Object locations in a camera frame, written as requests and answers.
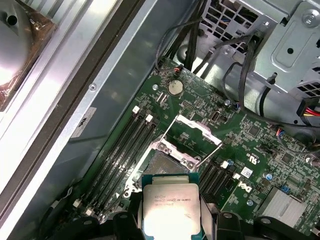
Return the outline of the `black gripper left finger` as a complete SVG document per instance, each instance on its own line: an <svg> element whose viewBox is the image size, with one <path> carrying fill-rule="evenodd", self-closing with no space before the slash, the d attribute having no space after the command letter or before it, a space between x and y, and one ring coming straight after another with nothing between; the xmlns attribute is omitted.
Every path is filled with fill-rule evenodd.
<svg viewBox="0 0 320 240"><path fill-rule="evenodd" d="M142 193L133 193L127 211L116 213L111 219L100 223L95 217L82 217L73 222L73 240L143 240L142 229L138 226L138 212Z"/></svg>

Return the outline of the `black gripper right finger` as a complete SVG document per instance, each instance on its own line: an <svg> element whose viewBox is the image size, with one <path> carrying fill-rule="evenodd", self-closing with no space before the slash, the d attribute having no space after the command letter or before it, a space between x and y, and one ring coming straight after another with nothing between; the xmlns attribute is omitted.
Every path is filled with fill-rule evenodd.
<svg viewBox="0 0 320 240"><path fill-rule="evenodd" d="M231 212L220 212L200 198L202 240L293 240L294 229L275 218L262 216L252 224Z"/></svg>

